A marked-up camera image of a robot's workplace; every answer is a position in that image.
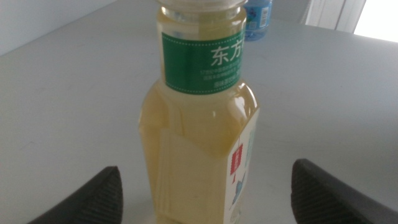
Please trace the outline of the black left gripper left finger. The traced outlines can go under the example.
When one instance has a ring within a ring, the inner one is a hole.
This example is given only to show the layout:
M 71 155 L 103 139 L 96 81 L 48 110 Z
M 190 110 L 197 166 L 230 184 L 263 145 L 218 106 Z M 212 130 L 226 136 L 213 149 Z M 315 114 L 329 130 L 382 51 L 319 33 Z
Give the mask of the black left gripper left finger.
M 119 224 L 123 206 L 120 171 L 116 166 L 108 166 L 30 224 Z

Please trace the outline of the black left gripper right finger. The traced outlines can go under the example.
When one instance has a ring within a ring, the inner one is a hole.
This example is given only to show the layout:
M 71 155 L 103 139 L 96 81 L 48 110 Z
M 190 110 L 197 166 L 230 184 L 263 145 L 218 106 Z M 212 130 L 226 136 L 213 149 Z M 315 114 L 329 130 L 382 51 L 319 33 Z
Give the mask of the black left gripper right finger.
M 362 194 L 308 159 L 292 167 L 291 207 L 297 223 L 397 224 L 397 212 Z

